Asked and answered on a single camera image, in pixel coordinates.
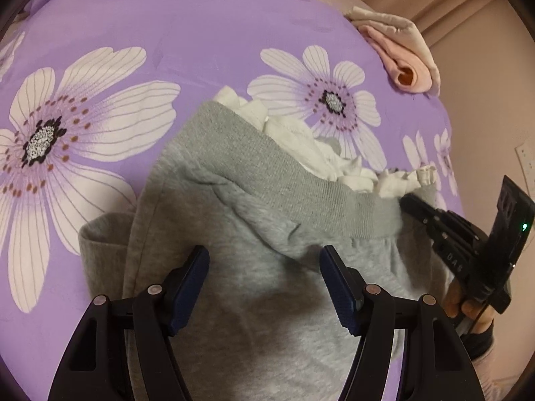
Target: gray sweatpants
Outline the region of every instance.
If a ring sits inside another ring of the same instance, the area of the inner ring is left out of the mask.
[[[433,201],[434,188],[419,195]],[[397,199],[309,174],[217,103],[202,105],[165,148],[135,213],[106,214],[80,231],[90,290],[111,299],[161,282],[197,244],[210,252],[210,272],[189,325],[172,339],[196,401],[338,398],[358,339],[339,324],[319,273],[324,245],[395,296],[441,298],[447,281]],[[401,343],[398,335],[394,354]]]

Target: pink cloth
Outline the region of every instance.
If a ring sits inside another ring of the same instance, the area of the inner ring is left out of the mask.
[[[358,30],[377,51],[398,89],[409,93],[424,93],[432,87],[429,68],[415,53],[369,25],[361,25]]]

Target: purple bedsheet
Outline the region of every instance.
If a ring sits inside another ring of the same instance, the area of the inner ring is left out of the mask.
[[[29,8],[0,52],[0,354],[33,401],[47,398],[89,301],[79,227],[133,206],[164,144],[224,85],[376,169],[435,163],[437,202],[461,212],[440,101],[395,90],[360,34],[316,0]]]

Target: human hand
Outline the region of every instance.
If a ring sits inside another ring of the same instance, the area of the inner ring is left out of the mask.
[[[475,300],[465,300],[461,284],[457,279],[454,279],[449,285],[448,292],[442,303],[442,308],[450,318],[456,317],[460,309],[468,318],[475,320],[481,309],[483,309],[483,305]],[[480,319],[475,323],[472,333],[483,333],[487,331],[495,316],[496,311],[493,307],[489,306],[486,308]]]

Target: flower print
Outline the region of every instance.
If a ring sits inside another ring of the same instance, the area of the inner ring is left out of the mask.
[[[174,83],[147,82],[94,99],[145,59],[139,47],[100,48],[69,66],[55,93],[54,70],[42,68],[13,100],[13,130],[0,129],[0,246],[11,225],[9,284],[23,312],[35,306],[44,283],[49,216],[65,248],[79,254],[78,231],[86,222],[136,202],[121,176],[79,160],[126,159],[153,146],[175,121],[180,86]]]
[[[355,90],[364,81],[362,68],[342,61],[331,72],[327,52],[317,45],[305,49],[302,62],[273,48],[262,50],[260,58],[281,75],[254,79],[247,93],[262,101],[270,114],[310,118],[314,135],[337,138],[345,158],[357,158],[359,151],[371,168],[386,168],[383,148],[368,127],[381,124],[375,98]]]
[[[424,166],[433,166],[437,170],[437,166],[434,161],[429,161],[427,157],[427,149],[425,148],[425,143],[423,137],[420,135],[420,131],[416,132],[415,141],[413,141],[409,136],[403,137],[403,147],[405,148],[405,153],[409,159],[410,165],[413,167],[413,170],[420,169]],[[440,175],[435,172],[435,183],[437,183],[437,190],[442,190],[442,182],[440,180]]]
[[[17,35],[12,41],[10,41],[5,47],[0,49],[0,81],[6,74],[6,72],[11,68],[13,64],[13,59],[15,58],[15,51],[22,43],[25,33],[22,32]]]
[[[451,166],[451,159],[449,157],[449,149],[451,147],[451,141],[448,135],[448,128],[445,128],[442,136],[438,134],[434,138],[435,149],[437,150],[438,163],[442,174],[448,177],[449,188],[453,195],[457,196],[457,182],[453,173],[453,167]]]

